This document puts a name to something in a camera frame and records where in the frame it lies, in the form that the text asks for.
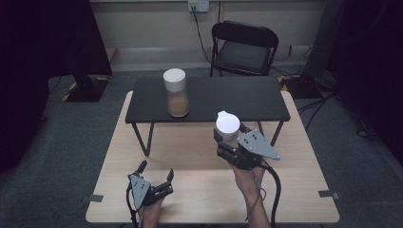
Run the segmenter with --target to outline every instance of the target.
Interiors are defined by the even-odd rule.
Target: chair seat
[[[258,75],[267,72],[267,58],[270,48],[250,46],[226,41],[217,56],[216,66],[243,69]]]

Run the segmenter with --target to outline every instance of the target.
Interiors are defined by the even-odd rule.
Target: black tabletop
[[[189,113],[175,118],[167,111],[163,77],[137,79],[125,122],[214,122],[223,110],[242,122],[290,120],[275,77],[187,77],[186,86]]]

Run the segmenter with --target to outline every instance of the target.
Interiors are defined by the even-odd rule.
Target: chair backrest
[[[262,26],[244,24],[240,22],[224,21],[217,23],[211,30],[214,44],[217,38],[252,46],[277,49],[278,37],[270,29]]]

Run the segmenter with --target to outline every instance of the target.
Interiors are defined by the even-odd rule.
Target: light wood tabletop
[[[333,198],[322,198],[318,193],[329,188],[294,101],[290,93],[281,91],[281,94],[291,120],[284,123],[274,146],[281,160],[266,159],[278,173],[282,186],[276,221],[337,222],[339,214]],[[156,123],[152,153],[146,157],[131,124],[125,123],[131,95],[131,92],[126,95],[93,193],[103,196],[103,200],[89,204],[87,221],[131,222],[125,201],[127,175],[147,160],[142,176],[154,186],[166,181],[171,167],[175,172],[174,193],[163,201],[160,223],[244,223],[246,207],[234,173],[227,161],[217,156],[215,123]],[[256,123],[245,125],[258,128]],[[267,139],[272,139],[277,125],[262,123]],[[139,123],[138,127],[146,141],[149,123]],[[267,192],[264,205],[270,218],[276,184],[267,172],[262,188]]]

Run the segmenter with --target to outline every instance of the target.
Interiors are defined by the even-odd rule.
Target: power outlet
[[[187,10],[192,12],[193,9],[197,12],[207,12],[210,10],[210,1],[208,0],[188,0]]]

